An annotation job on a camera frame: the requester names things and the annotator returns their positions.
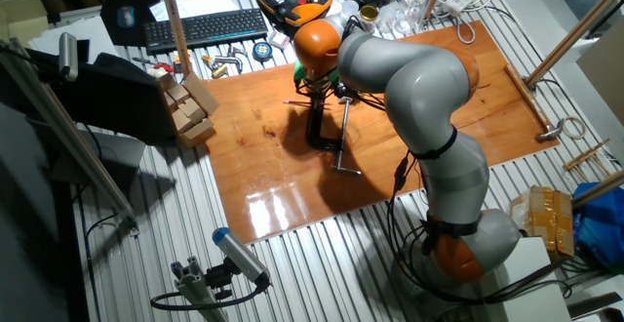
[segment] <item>blue bag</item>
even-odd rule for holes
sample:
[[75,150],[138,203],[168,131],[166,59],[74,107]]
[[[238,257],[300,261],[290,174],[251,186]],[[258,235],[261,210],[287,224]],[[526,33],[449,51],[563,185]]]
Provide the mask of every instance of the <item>blue bag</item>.
[[[574,196],[596,182],[581,183]],[[573,216],[574,243],[613,273],[624,272],[624,190],[613,189],[581,207]]]

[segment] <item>blue object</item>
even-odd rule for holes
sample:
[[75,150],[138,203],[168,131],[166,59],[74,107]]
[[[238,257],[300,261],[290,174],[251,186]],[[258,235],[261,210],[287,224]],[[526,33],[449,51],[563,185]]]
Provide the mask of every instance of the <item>blue object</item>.
[[132,28],[135,26],[135,8],[132,6],[122,6],[117,10],[117,25],[121,28]]
[[231,232],[232,231],[228,227],[222,227],[222,228],[215,229],[214,232],[213,232],[213,242],[214,242],[214,244],[218,246],[218,244],[221,242],[221,240],[223,240],[223,238],[225,238],[225,236],[227,234],[231,233]]
[[[581,183],[578,196],[596,185]],[[624,190],[613,189],[581,207],[573,216],[574,242],[614,273],[624,272]]]

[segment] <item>computer mouse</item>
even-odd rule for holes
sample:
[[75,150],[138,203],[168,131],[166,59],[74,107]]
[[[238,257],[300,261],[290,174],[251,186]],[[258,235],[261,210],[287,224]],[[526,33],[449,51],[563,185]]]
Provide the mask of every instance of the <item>computer mouse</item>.
[[135,26],[135,8],[123,6],[117,10],[117,25],[121,28],[132,28]]

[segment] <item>black monitor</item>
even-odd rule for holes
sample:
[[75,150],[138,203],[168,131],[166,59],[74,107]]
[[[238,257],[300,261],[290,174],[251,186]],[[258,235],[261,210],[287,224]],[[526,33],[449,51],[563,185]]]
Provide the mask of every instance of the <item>black monitor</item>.
[[[27,52],[38,64],[59,69],[57,56]],[[22,113],[36,113],[2,65],[0,86],[1,102]],[[176,143],[158,82],[126,60],[100,54],[94,64],[79,63],[74,82],[53,81],[51,87],[75,122],[133,136],[148,145]]]

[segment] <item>wooden block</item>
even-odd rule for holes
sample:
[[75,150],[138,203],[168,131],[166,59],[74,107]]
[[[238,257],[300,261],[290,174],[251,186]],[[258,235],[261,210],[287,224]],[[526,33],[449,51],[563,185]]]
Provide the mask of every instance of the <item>wooden block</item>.
[[210,118],[205,118],[198,125],[181,135],[180,139],[187,147],[195,147],[206,141],[206,139],[210,138],[215,133],[213,125]]
[[193,98],[199,103],[202,108],[208,112],[209,115],[213,115],[218,107],[218,101],[208,91],[208,88],[204,86],[202,80],[199,79],[197,74],[191,72],[184,81],[184,86],[193,95]]
[[195,100],[188,99],[185,103],[179,106],[179,109],[184,112],[186,117],[190,118],[193,124],[198,124],[206,118],[206,112],[200,107]]
[[176,110],[176,101],[167,92],[165,92],[164,96],[167,107],[169,108],[169,112],[174,112]]
[[171,88],[167,91],[167,93],[169,93],[169,95],[174,98],[175,104],[178,106],[183,104],[184,101],[189,98],[188,92],[186,91],[186,89],[184,89],[184,87],[182,87],[181,84],[178,84],[175,87]]
[[191,120],[186,117],[184,112],[180,109],[177,109],[174,113],[172,113],[172,117],[174,118],[175,128],[180,134],[186,133],[193,127],[193,122],[191,122]]

